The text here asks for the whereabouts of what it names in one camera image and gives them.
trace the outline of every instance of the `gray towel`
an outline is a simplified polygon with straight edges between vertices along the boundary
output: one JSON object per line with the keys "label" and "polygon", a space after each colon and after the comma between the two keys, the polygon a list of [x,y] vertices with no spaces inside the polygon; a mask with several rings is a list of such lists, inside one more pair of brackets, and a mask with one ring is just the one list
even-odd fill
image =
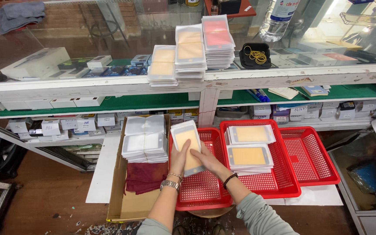
{"label": "gray towel", "polygon": [[0,9],[0,35],[29,23],[39,23],[46,16],[44,3],[8,3]]}

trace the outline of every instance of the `rubber band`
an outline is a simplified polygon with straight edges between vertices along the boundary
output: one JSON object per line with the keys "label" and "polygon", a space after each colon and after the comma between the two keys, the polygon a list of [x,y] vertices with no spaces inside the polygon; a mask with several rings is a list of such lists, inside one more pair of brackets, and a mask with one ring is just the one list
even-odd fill
{"label": "rubber band", "polygon": [[249,47],[250,49],[249,54],[246,54],[245,52],[245,55],[249,56],[249,59],[255,60],[257,64],[264,64],[266,62],[267,58],[263,51],[252,51],[252,48],[249,45],[245,46],[243,49],[245,50],[246,47]]}

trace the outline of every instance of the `red cloth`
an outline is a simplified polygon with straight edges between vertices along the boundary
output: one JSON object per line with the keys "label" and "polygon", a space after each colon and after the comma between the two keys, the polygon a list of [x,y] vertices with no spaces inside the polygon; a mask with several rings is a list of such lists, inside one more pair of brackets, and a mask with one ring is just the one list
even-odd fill
{"label": "red cloth", "polygon": [[126,191],[136,195],[160,188],[160,183],[168,174],[168,162],[164,163],[128,163]]}

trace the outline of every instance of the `red plastic basket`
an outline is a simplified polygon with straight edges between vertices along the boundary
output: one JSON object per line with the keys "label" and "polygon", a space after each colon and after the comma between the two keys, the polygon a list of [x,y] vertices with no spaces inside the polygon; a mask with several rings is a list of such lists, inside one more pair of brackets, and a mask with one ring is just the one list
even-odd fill
{"label": "red plastic basket", "polygon": [[[217,128],[197,128],[200,140],[208,150],[227,167],[224,160],[220,131]],[[172,149],[172,136],[169,135],[169,158]],[[203,210],[228,207],[232,197],[223,188],[223,183],[210,171],[203,171],[183,179],[180,194],[176,201],[176,210]]]}
{"label": "red plastic basket", "polygon": [[[220,123],[221,138],[224,140],[224,132],[229,126],[261,125],[271,125],[272,130],[274,131],[276,142],[268,144],[274,161],[274,168],[272,169],[272,172],[268,174],[239,176],[240,181],[242,181],[249,190],[261,195],[265,199],[300,196],[300,185],[298,184],[298,180],[289,160],[285,144],[282,141],[281,133],[279,133],[278,125],[274,120],[222,121]],[[223,144],[223,151],[226,166],[230,168],[225,141]]]}
{"label": "red plastic basket", "polygon": [[279,131],[300,186],[338,184],[341,181],[314,128],[291,127]]}

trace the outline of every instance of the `plastic water bottle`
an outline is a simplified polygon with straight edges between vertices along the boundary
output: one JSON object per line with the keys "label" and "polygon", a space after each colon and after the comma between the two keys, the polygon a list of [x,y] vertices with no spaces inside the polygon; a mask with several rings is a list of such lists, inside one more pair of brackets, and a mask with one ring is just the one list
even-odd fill
{"label": "plastic water bottle", "polygon": [[259,36],[267,42],[282,38],[300,0],[271,0]]}

